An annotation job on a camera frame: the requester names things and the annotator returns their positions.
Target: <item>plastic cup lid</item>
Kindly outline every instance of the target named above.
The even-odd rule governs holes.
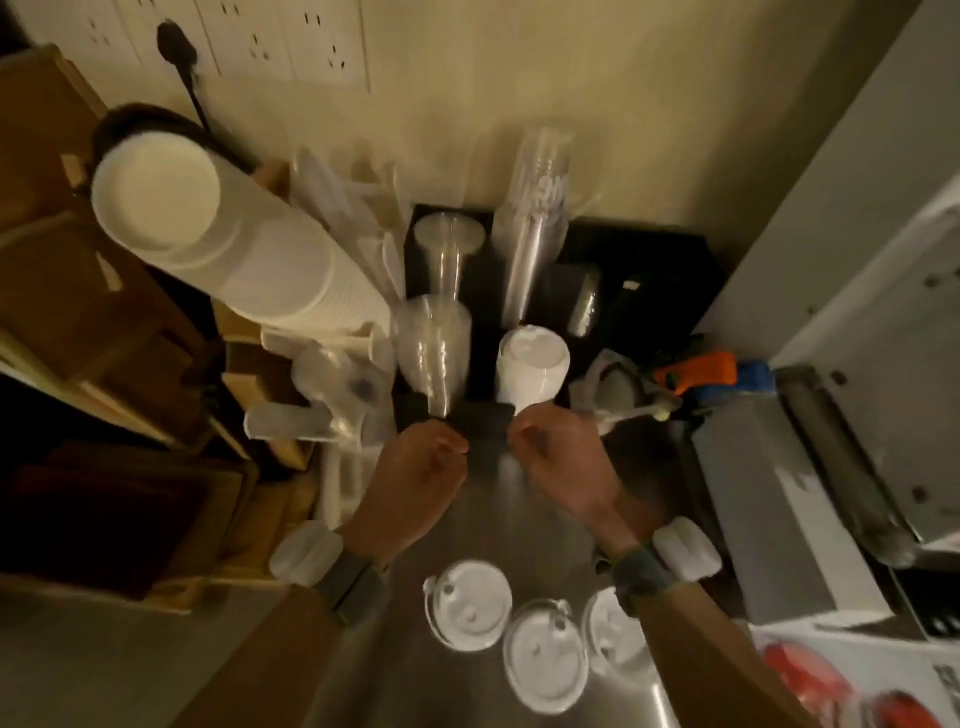
[[[643,627],[631,619],[613,587],[598,592],[584,614],[590,667],[598,674],[616,674],[632,681],[649,666]]]
[[[500,639],[513,606],[503,571],[485,561],[461,561],[437,579],[427,616],[451,649],[478,652]]]
[[[583,637],[555,602],[535,602],[517,612],[504,637],[503,659],[510,687],[534,713],[564,713],[587,687]]]

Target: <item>white paper cup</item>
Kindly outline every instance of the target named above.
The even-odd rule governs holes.
[[[551,401],[564,386],[570,350],[549,328],[516,328],[500,341],[496,359],[496,400],[517,413]]]

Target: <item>plastic container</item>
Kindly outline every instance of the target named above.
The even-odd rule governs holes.
[[[97,168],[91,198],[114,241],[246,318],[390,330],[386,301],[320,223],[184,137],[126,139]]]
[[[558,716],[583,696],[589,658],[565,601],[537,599],[516,611],[503,637],[507,681],[534,713]]]
[[[530,326],[511,331],[500,341],[496,359],[496,400],[512,404],[517,413],[551,401],[569,368],[570,350],[560,335]]]
[[[445,296],[420,296],[396,311],[396,363],[426,395],[431,417],[447,417],[467,388],[471,321],[465,306]]]
[[[476,255],[487,231],[476,220],[455,212],[435,212],[414,226],[430,273],[430,293],[456,299],[467,258]]]
[[[649,685],[654,668],[647,638],[637,619],[632,619],[609,587],[593,595],[583,619],[590,669],[626,689]]]
[[[493,248],[507,262],[504,328],[523,321],[540,272],[564,246],[572,141],[571,133],[552,127],[528,132],[516,154],[507,199],[493,216]]]
[[[514,596],[503,571],[460,561],[423,582],[423,608],[434,636],[456,652],[494,646],[510,621]]]

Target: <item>power cord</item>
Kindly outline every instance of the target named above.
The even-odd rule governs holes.
[[[207,133],[213,133],[194,88],[194,68],[197,67],[198,56],[193,43],[177,23],[173,20],[164,20],[156,27],[156,49],[165,61],[177,69],[186,92],[190,94],[193,108],[197,110],[197,116],[200,117],[200,123],[204,125]]]

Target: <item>clear plastic cup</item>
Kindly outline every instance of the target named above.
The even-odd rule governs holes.
[[[445,418],[467,388],[469,311],[445,296],[420,296],[394,316],[396,363],[415,392],[426,395],[431,417]]]

